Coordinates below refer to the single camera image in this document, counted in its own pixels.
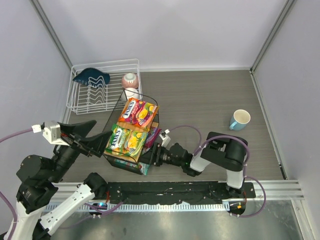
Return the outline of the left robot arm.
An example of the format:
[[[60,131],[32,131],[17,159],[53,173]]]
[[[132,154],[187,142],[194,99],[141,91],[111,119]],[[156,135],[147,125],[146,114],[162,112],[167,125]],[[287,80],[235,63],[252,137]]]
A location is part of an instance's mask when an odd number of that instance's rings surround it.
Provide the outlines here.
[[[96,120],[75,124],[47,121],[31,127],[52,145],[53,157],[28,155],[20,164],[16,175],[21,181],[16,194],[16,206],[5,198],[13,219],[9,230],[1,234],[2,240],[49,240],[59,226],[81,205],[93,199],[103,199],[107,182],[96,172],[90,173],[77,190],[58,207],[42,215],[51,198],[59,190],[58,184],[80,154],[101,157],[111,131],[88,136]]]

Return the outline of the green Fox's candy bag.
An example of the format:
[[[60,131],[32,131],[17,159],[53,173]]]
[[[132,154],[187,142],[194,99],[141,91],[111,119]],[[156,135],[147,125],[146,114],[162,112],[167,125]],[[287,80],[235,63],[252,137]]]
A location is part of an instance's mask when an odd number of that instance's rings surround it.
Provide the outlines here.
[[[146,132],[139,132],[113,124],[112,135],[106,145],[105,152],[135,159],[141,152],[147,136]]]

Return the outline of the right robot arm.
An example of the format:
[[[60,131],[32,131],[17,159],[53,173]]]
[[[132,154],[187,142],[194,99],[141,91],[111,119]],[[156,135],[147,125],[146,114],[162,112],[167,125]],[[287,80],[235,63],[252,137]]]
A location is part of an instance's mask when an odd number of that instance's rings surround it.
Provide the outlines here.
[[[138,160],[144,164],[161,166],[163,163],[180,167],[188,176],[196,177],[214,164],[226,170],[226,186],[215,190],[217,197],[244,197],[245,166],[250,155],[248,142],[238,136],[210,132],[205,143],[189,153],[179,143],[169,149],[155,142],[149,150],[143,150]]]

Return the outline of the orange Fox's fruits candy bag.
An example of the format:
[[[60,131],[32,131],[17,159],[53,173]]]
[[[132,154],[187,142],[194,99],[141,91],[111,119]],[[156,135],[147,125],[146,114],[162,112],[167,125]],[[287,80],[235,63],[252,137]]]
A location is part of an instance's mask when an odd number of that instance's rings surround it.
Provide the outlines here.
[[[127,100],[118,122],[149,131],[158,110],[158,105],[131,97]]]

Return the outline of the teal Fox's candy bag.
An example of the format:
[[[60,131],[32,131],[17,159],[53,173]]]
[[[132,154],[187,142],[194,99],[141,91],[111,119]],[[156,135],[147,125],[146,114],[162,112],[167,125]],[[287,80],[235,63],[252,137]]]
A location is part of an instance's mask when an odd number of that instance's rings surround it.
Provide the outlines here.
[[[113,167],[135,173],[138,175],[144,175],[146,176],[149,169],[149,164],[146,163],[133,163],[133,162],[127,162],[124,160],[116,159],[110,163]]]

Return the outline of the purple Fox's berries candy bag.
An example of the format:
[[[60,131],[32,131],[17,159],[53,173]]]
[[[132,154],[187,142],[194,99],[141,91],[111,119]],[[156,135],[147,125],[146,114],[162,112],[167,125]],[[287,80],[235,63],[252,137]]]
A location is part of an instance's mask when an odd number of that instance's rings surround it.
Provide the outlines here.
[[[147,149],[151,148],[161,131],[161,128],[152,126],[146,138],[144,147]]]

